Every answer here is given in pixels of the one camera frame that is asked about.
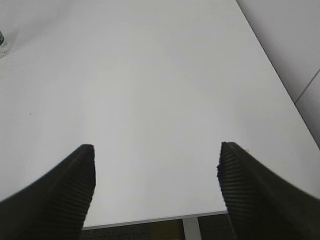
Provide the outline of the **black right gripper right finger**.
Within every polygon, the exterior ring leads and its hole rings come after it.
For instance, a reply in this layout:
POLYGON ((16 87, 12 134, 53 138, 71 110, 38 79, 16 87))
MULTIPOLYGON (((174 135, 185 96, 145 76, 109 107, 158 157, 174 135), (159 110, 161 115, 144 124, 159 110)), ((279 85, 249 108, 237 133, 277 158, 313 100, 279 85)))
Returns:
POLYGON ((222 142, 217 178, 237 240, 318 240, 320 200, 234 142, 222 142))

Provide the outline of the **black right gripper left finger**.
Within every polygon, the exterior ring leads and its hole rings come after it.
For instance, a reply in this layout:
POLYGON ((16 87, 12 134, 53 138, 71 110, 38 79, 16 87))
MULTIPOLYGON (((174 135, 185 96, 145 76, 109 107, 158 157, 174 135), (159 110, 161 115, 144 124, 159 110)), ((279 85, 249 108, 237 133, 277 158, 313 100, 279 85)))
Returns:
POLYGON ((0 238, 79 239, 95 187, 94 146, 82 144, 38 180, 0 202, 0 238))

